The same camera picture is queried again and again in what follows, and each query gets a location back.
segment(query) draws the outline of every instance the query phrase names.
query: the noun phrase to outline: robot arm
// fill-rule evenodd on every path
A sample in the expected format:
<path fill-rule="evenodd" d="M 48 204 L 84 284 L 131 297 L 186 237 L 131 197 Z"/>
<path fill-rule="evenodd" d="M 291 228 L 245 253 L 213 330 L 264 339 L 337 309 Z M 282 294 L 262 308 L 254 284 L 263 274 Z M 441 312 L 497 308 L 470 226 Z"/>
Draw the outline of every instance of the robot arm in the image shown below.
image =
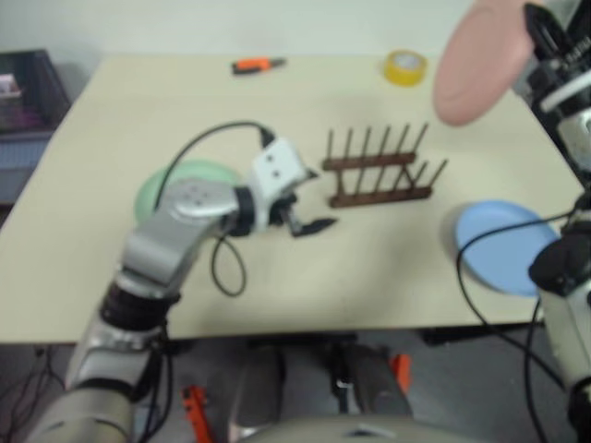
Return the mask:
<path fill-rule="evenodd" d="M 130 441 L 131 403 L 152 345 L 203 242 L 264 231 L 282 214 L 296 227 L 293 235 L 330 224 L 302 225 L 292 212 L 294 189 L 312 176 L 291 144 L 278 138 L 254 161 L 246 186 L 192 179 L 169 186 L 158 210 L 127 238 L 113 282 L 70 360 L 67 393 L 28 441 Z"/>

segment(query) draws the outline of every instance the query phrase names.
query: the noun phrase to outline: gray floor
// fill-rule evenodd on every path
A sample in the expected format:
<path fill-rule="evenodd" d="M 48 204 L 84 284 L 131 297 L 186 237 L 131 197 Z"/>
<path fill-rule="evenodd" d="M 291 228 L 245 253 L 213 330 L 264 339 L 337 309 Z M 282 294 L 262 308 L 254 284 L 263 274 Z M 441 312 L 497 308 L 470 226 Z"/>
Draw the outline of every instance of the gray floor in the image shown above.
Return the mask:
<path fill-rule="evenodd" d="M 513 336 L 523 338 L 522 332 Z M 435 425 L 481 437 L 491 442 L 536 442 L 527 415 L 522 380 L 522 355 L 494 338 L 427 347 L 410 330 L 374 331 L 360 334 L 360 341 L 387 346 L 393 353 L 408 353 L 413 358 L 413 386 L 410 402 L 416 418 Z M 552 361 L 543 330 L 537 334 L 536 349 Z M 63 372 L 71 347 L 62 346 L 56 366 Z M 165 428 L 153 441 L 193 442 L 184 418 L 178 389 L 189 384 L 205 386 L 210 404 L 207 409 L 217 441 L 223 437 L 228 408 L 235 391 L 240 368 L 247 359 L 245 340 L 211 339 L 194 343 L 193 348 L 176 358 L 176 397 L 174 411 Z M 7 362 L 19 361 L 11 370 Z M 0 391 L 19 379 L 32 362 L 29 346 L 0 347 Z M 564 396 L 535 370 L 537 408 L 551 442 L 574 442 L 566 422 Z M 53 388 L 44 403 L 57 393 Z M 328 379 L 321 363 L 301 349 L 288 353 L 288 381 L 285 387 L 285 418 L 303 414 L 335 413 L 336 402 L 330 394 Z M 0 404 L 0 426 L 6 429 L 11 399 Z M 14 440 L 23 441 L 22 434 Z"/>

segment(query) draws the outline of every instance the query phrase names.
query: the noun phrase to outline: beige table top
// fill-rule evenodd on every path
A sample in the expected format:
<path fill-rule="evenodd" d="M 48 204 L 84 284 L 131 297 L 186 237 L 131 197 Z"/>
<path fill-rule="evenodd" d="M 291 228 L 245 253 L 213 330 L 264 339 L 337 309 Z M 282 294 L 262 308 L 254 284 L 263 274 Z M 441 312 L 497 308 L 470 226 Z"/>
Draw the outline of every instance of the beige table top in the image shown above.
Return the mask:
<path fill-rule="evenodd" d="M 477 123 L 452 129 L 431 109 L 433 65 L 421 86 L 401 89 L 381 77 L 377 57 L 292 57 L 285 68 L 249 78 L 231 77 L 230 61 L 141 55 L 103 62 L 0 233 L 0 341 L 77 340 L 134 226 L 142 182 L 189 138 L 228 120 L 260 120 L 293 140 L 317 170 L 331 127 L 342 146 L 353 126 L 360 150 L 365 127 L 373 126 L 373 151 L 386 125 L 393 149 L 405 122 L 413 124 L 410 141 L 429 121 L 420 149 L 431 161 L 425 177 L 442 159 L 450 163 L 433 197 L 418 202 L 331 210 L 333 175 L 301 187 L 296 209 L 304 220 L 339 222 L 304 239 L 272 229 L 237 240 L 249 277 L 239 299 L 211 283 L 207 245 L 172 310 L 175 338 L 475 324 L 450 252 L 458 210 L 502 198 L 550 215 L 568 209 L 580 191 L 512 94 Z M 189 158 L 244 173 L 257 153 L 257 137 L 244 129 L 209 139 Z M 385 182 L 392 177 L 388 172 Z M 531 316 L 532 299 L 468 283 L 491 321 Z"/>

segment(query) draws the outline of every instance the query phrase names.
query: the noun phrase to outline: green plate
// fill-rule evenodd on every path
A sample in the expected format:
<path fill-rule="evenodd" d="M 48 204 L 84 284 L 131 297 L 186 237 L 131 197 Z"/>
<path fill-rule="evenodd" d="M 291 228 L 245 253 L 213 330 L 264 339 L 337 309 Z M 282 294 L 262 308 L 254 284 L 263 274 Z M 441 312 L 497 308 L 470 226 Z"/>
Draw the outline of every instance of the green plate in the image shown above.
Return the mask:
<path fill-rule="evenodd" d="M 158 192 L 160 183 L 163 181 L 165 170 L 166 168 L 159 170 L 146 180 L 139 189 L 134 205 L 137 222 L 143 222 L 152 214 L 156 193 Z M 184 178 L 202 178 L 204 180 L 225 182 L 231 185 L 237 185 L 241 182 L 240 175 L 232 169 L 220 163 L 205 160 L 190 160 L 177 165 L 168 179 L 167 186 Z"/>

